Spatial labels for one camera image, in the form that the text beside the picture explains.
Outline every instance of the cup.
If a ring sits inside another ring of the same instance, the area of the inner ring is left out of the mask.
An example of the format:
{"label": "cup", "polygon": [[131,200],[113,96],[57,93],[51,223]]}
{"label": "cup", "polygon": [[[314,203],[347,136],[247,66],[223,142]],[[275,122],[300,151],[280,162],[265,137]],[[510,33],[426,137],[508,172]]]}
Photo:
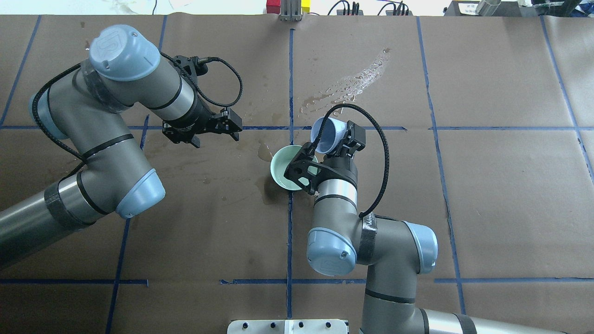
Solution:
{"label": "cup", "polygon": [[[272,161],[270,162],[270,174],[272,175],[272,179],[276,182],[276,184],[287,190],[301,190],[298,185],[284,176],[285,169],[291,160],[293,160],[293,158],[297,155],[300,149],[301,145],[285,146],[276,152],[276,154],[272,157]],[[308,168],[308,171],[316,173],[317,168],[312,166]],[[300,178],[299,180],[305,185],[309,184],[309,180],[306,178]]]}
{"label": "cup", "polygon": [[[313,143],[315,138],[318,136],[320,132],[320,127],[322,126],[322,120],[324,118],[320,117],[315,122],[314,125],[311,127],[311,135],[310,139]],[[323,155],[326,153],[332,152],[338,145],[339,141],[345,136],[346,132],[346,123],[343,121],[339,121],[335,118],[329,118],[324,125],[324,131],[322,132],[322,138],[320,139],[320,143],[316,148],[318,153],[322,153]]]}

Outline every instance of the red object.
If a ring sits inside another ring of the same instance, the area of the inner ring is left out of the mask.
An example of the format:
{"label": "red object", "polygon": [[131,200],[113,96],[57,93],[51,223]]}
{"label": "red object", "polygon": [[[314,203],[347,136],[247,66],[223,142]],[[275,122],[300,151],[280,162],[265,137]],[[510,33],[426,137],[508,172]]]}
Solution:
{"label": "red object", "polygon": [[266,0],[266,13],[280,14],[280,0]]}

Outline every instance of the blue plastic cover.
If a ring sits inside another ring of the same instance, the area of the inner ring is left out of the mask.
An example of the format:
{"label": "blue plastic cover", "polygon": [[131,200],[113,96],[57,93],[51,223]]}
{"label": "blue plastic cover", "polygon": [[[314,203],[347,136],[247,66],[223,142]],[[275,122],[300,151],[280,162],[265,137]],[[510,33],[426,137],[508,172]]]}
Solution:
{"label": "blue plastic cover", "polygon": [[355,268],[357,253],[348,239],[331,229],[318,227],[307,236],[307,260],[322,275],[346,275]]}
{"label": "blue plastic cover", "polygon": [[161,54],[138,30],[116,24],[93,39],[89,60],[108,79],[133,81],[151,74],[159,65]]}
{"label": "blue plastic cover", "polygon": [[415,239],[416,250],[419,253],[419,261],[421,262],[421,271],[419,273],[431,272],[435,267],[435,261],[437,261],[437,237],[435,233],[431,228],[424,225],[404,223],[408,226]]}
{"label": "blue plastic cover", "polygon": [[[29,99],[29,116],[31,116],[33,122],[35,122],[35,119],[33,118],[33,99],[35,98],[35,95],[37,95],[37,93],[33,94]],[[39,115],[41,123],[45,125],[49,133],[58,139],[68,139],[68,136],[62,133],[53,122],[52,115],[49,112],[48,90],[46,90],[39,99],[39,103],[37,104],[37,114]]]}
{"label": "blue plastic cover", "polygon": [[124,219],[132,218],[157,204],[164,197],[165,189],[153,168],[136,182],[128,194],[119,202],[115,212]]}

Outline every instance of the robotic arm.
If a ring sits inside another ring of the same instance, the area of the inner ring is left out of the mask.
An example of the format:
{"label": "robotic arm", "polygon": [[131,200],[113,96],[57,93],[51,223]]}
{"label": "robotic arm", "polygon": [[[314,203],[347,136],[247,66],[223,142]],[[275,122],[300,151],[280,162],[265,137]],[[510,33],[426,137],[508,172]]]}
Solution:
{"label": "robotic arm", "polygon": [[[434,268],[437,238],[427,226],[373,214],[371,210],[381,200],[382,191],[369,210],[357,214],[357,168],[353,158],[365,148],[365,129],[352,121],[345,124],[329,119],[339,108],[352,108],[366,115],[387,152],[381,127],[367,112],[351,104],[336,105],[314,124],[312,142],[304,144],[288,164],[285,178],[315,195],[313,228],[308,234],[309,265],[327,276],[346,275],[355,263],[368,266],[359,334],[559,333],[415,307],[416,276]],[[315,150],[326,154],[322,163],[314,162]],[[384,173],[383,188],[387,168]]]}
{"label": "robotic arm", "polygon": [[[93,40],[89,59],[48,82],[33,98],[31,115],[87,168],[0,212],[0,267],[104,215],[115,211],[131,218],[164,198],[156,171],[120,115],[134,103],[160,117],[164,135],[174,143],[199,147],[195,135],[209,132],[239,140],[242,120],[230,106],[241,96],[241,78],[222,61],[239,78],[240,91],[233,103],[217,104],[224,106],[220,113],[212,112],[196,84],[210,61],[222,59],[170,58],[133,27],[116,25]],[[59,141],[66,138],[81,153]]]}

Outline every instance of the white label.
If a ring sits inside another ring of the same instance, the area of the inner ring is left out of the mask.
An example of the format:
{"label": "white label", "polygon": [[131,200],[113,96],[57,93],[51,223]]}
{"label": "white label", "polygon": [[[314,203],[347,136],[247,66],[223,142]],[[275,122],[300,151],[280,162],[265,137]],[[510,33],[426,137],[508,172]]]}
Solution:
{"label": "white label", "polygon": [[460,13],[466,15],[478,15],[476,13],[476,6],[478,6],[478,4],[458,4]]}

